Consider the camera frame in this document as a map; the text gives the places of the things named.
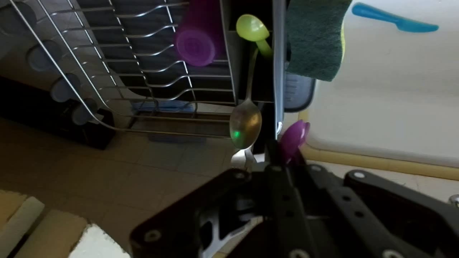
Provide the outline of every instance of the dish rack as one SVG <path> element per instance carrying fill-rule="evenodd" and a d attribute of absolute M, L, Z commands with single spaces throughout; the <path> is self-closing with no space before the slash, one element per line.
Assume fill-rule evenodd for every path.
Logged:
<path fill-rule="evenodd" d="M 244 41 L 230 24 L 231 1 L 221 0 L 226 53 L 207 67 L 188 66 L 174 50 L 174 33 L 188 5 L 184 0 L 23 1 L 35 10 L 36 24 L 16 5 L 19 0 L 10 3 L 94 122 L 114 130 L 229 136 L 230 113 L 244 84 Z M 274 96 L 260 100 L 274 103 L 276 132 L 284 113 L 284 10 L 286 1 L 273 1 Z M 54 54 L 45 44 L 49 40 L 64 54 Z M 118 126 L 105 123 L 98 109 L 111 110 Z"/>

